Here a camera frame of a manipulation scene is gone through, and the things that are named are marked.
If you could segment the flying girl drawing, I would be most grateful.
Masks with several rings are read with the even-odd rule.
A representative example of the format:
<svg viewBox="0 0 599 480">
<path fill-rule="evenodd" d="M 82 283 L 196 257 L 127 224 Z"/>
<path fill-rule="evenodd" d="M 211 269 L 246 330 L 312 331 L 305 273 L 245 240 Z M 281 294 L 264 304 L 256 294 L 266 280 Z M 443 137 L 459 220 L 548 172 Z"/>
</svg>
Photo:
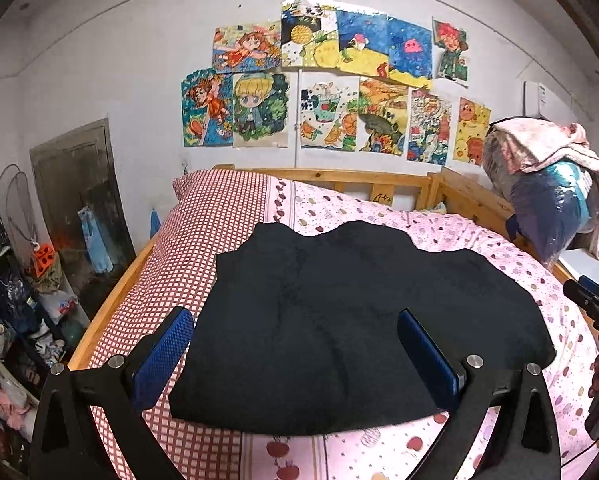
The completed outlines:
<svg viewBox="0 0 599 480">
<path fill-rule="evenodd" d="M 220 26 L 213 38 L 212 66 L 222 74 L 264 72 L 281 66 L 279 21 Z"/>
</svg>

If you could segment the white air conditioner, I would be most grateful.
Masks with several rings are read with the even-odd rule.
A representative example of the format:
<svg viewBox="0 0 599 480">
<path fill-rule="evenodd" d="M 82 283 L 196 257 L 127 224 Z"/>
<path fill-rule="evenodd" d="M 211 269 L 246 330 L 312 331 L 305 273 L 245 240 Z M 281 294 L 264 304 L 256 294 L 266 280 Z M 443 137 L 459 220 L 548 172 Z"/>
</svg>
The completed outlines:
<svg viewBox="0 0 599 480">
<path fill-rule="evenodd" d="M 568 102 L 562 101 L 544 84 L 536 81 L 527 80 L 523 84 L 523 115 L 560 125 L 578 122 Z"/>
</svg>

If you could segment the pink spotted duvet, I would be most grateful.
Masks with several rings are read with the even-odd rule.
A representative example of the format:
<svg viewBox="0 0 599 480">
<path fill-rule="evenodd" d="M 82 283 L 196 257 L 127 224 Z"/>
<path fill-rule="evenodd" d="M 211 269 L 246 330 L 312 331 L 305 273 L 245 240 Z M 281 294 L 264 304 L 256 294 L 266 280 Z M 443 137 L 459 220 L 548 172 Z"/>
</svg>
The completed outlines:
<svg viewBox="0 0 599 480">
<path fill-rule="evenodd" d="M 261 177 L 249 192 L 240 217 L 248 232 L 258 222 L 279 222 L 303 235 L 316 235 L 354 220 L 386 224 L 409 234 L 428 252 L 467 248 L 526 288 L 545 318 L 557 356 L 545 375 L 560 434 L 562 476 L 579 478 L 599 453 L 584 428 L 588 388 L 598 354 L 591 331 L 575 304 L 536 260 L 502 236 L 459 214 L 402 211 L 316 186 Z M 274 193 L 284 192 L 282 214 L 274 214 Z M 445 414 L 408 424 L 337 432 L 319 437 L 241 439 L 243 479 L 403 479 L 411 473 L 447 420 Z"/>
</svg>

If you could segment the dinosaur landscape drawing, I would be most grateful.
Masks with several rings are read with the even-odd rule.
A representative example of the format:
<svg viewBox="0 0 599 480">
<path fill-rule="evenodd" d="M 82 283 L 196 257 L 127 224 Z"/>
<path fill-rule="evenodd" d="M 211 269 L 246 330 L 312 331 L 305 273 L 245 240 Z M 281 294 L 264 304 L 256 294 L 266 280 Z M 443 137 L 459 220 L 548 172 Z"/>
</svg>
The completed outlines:
<svg viewBox="0 0 599 480">
<path fill-rule="evenodd" d="M 358 94 L 358 118 L 363 125 L 363 152 L 403 156 L 409 124 L 409 89 L 361 78 Z"/>
</svg>

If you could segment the red checkered pillow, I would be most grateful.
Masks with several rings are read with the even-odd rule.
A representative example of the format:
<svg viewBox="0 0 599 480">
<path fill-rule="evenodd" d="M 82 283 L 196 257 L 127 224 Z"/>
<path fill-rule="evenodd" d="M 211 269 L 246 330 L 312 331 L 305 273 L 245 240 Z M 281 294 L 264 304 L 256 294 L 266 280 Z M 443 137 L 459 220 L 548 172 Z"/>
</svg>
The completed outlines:
<svg viewBox="0 0 599 480">
<path fill-rule="evenodd" d="M 274 179 L 255 172 L 198 170 L 174 182 L 177 204 L 156 234 L 134 286 L 115 309 L 89 364 L 126 354 L 174 307 L 199 314 L 216 278 L 215 260 L 268 218 Z M 239 478 L 241 436 L 181 422 L 162 393 L 144 412 L 149 429 L 186 479 Z"/>
</svg>

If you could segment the swimming girl drawing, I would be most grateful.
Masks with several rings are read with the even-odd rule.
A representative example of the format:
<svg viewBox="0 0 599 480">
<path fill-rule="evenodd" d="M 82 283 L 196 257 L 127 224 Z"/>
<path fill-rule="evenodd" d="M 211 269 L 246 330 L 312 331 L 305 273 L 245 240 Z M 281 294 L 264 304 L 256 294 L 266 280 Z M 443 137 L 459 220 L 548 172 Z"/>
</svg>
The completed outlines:
<svg viewBox="0 0 599 480">
<path fill-rule="evenodd" d="M 231 75 L 196 70 L 181 81 L 180 94 L 185 148 L 234 145 Z"/>
</svg>

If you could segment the dark metal wall door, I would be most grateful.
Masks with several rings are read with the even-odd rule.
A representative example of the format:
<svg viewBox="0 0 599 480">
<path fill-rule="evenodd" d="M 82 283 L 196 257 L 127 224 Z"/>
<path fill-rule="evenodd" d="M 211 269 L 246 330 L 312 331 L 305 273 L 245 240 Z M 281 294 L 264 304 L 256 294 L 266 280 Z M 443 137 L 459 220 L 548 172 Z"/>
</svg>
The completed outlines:
<svg viewBox="0 0 599 480">
<path fill-rule="evenodd" d="M 88 318 L 136 258 L 118 191 L 109 122 L 30 150 L 37 197 L 62 269 Z"/>
</svg>

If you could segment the fruit cup drawing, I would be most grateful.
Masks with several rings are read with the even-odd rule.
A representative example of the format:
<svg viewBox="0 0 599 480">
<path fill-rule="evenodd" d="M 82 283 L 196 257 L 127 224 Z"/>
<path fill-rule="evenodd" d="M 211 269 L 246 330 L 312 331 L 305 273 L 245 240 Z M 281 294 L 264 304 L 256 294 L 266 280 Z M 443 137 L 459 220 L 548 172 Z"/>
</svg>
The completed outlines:
<svg viewBox="0 0 599 480">
<path fill-rule="evenodd" d="M 301 148 L 357 150 L 359 77 L 310 72 L 301 83 Z"/>
</svg>

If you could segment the blond boy drawing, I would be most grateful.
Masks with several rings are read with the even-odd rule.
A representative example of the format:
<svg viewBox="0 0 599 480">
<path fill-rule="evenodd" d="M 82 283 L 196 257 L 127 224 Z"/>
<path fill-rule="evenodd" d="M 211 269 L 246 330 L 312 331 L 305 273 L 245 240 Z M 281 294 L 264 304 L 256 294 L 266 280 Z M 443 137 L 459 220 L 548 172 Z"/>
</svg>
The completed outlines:
<svg viewBox="0 0 599 480">
<path fill-rule="evenodd" d="M 286 148 L 288 146 L 289 89 L 283 73 L 235 74 L 235 148 Z"/>
</svg>

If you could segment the cluttered storage shelf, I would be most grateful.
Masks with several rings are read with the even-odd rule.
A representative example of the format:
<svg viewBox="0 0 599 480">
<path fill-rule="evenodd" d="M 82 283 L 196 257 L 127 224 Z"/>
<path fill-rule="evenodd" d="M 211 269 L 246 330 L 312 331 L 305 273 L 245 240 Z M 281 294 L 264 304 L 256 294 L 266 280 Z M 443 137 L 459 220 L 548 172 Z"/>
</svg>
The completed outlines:
<svg viewBox="0 0 599 480">
<path fill-rule="evenodd" d="M 49 244 L 30 246 L 22 263 L 0 218 L 0 467 L 28 476 L 30 442 L 51 367 L 68 362 L 75 344 L 62 323 L 79 310 Z"/>
</svg>

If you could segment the planet moon drawing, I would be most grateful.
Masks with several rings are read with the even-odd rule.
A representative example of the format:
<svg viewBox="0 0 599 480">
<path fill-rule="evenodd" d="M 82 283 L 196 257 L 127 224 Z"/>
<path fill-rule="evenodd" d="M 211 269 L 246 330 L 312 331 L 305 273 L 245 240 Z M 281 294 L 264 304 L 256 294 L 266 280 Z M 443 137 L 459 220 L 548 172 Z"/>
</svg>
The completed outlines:
<svg viewBox="0 0 599 480">
<path fill-rule="evenodd" d="M 283 1 L 280 24 L 283 67 L 330 70 L 339 65 L 339 27 L 333 1 Z"/>
</svg>

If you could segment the red haired figure drawing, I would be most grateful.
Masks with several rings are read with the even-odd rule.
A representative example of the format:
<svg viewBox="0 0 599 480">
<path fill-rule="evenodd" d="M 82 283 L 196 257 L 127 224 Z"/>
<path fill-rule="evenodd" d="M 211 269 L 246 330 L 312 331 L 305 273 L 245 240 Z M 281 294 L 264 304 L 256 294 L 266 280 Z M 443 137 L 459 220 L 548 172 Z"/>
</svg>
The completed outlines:
<svg viewBox="0 0 599 480">
<path fill-rule="evenodd" d="M 465 56 L 469 50 L 467 32 L 448 22 L 433 20 L 432 24 L 434 46 L 443 50 L 436 76 L 469 87 L 469 63 Z"/>
</svg>

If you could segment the wooden bed frame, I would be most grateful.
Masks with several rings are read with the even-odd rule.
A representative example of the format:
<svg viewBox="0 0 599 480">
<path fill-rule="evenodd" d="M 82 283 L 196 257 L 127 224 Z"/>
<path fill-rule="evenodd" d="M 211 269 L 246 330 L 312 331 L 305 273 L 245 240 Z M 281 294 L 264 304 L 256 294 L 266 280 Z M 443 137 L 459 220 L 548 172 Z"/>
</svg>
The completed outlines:
<svg viewBox="0 0 599 480">
<path fill-rule="evenodd" d="M 218 166 L 214 169 L 255 172 L 255 174 L 264 174 L 278 180 L 305 183 L 326 191 L 348 195 L 356 200 L 366 200 L 376 205 L 402 211 L 430 210 L 437 214 L 459 214 L 478 226 L 502 236 L 509 242 L 505 232 L 505 220 L 513 213 L 512 206 L 494 192 L 449 169 L 441 170 L 437 174 L 428 174 L 425 177 L 411 176 L 410 174 L 325 169 L 234 169 L 229 166 Z M 277 218 L 282 214 L 281 200 L 284 195 L 286 194 L 280 190 L 274 193 L 274 214 Z M 146 248 L 141 250 L 137 259 L 114 286 L 109 298 L 104 301 L 99 313 L 87 328 L 85 336 L 70 361 L 71 370 L 80 370 L 90 365 L 89 360 L 94 353 L 94 347 L 115 309 L 134 286 L 141 266 L 150 254 L 156 234 L 151 237 Z M 521 249 L 522 252 L 526 252 L 539 263 L 528 242 L 509 243 Z M 563 273 L 548 272 L 560 284 L 561 295 L 565 298 L 562 294 L 562 284 L 565 280 Z"/>
</svg>

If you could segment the black puffer jacket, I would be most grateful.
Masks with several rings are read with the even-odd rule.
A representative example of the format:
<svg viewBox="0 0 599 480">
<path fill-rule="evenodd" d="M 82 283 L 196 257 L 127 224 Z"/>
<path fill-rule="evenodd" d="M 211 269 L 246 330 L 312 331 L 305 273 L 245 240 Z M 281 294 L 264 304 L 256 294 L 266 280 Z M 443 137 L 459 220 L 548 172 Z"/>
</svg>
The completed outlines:
<svg viewBox="0 0 599 480">
<path fill-rule="evenodd" d="M 403 310 L 444 348 L 497 368 L 555 357 L 533 296 L 477 252 L 426 252 L 406 232 L 362 221 L 315 236 L 260 223 L 216 258 L 170 413 L 272 436 L 432 415 L 398 338 Z"/>
</svg>

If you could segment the white storage box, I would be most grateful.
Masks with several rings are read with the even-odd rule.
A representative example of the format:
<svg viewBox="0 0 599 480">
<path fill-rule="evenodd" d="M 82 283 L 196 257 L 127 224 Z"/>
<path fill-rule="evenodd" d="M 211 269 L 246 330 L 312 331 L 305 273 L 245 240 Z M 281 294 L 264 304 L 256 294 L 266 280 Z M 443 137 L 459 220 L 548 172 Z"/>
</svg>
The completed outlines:
<svg viewBox="0 0 599 480">
<path fill-rule="evenodd" d="M 599 260 L 584 249 L 565 250 L 559 263 L 575 280 L 586 275 L 599 285 Z"/>
</svg>

